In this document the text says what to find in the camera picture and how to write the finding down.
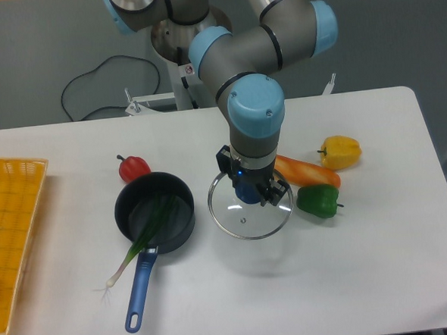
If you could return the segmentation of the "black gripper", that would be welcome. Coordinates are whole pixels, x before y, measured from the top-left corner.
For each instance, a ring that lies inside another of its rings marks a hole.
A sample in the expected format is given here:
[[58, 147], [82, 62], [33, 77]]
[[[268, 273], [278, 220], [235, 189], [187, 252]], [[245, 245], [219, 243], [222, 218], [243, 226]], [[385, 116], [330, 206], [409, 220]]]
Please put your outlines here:
[[285, 180], [273, 180], [275, 161], [266, 167], [251, 169], [241, 161], [232, 160], [229, 146], [221, 147], [216, 154], [216, 161], [219, 171], [231, 177], [235, 194], [239, 198], [260, 196], [261, 206], [268, 203], [277, 206], [290, 190]]

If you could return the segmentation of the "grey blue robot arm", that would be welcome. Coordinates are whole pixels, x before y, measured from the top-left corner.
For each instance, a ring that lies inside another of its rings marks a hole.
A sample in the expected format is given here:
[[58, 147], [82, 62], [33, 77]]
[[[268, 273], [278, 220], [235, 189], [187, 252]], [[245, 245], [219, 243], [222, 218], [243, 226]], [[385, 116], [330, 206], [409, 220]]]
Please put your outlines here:
[[322, 1], [249, 0], [258, 25], [236, 36], [217, 23], [209, 0], [102, 1], [124, 32], [167, 24], [176, 59], [193, 67], [230, 126], [230, 145], [217, 153], [220, 172], [243, 202], [278, 204], [289, 188], [274, 177], [286, 110], [272, 74], [332, 48], [333, 9]]

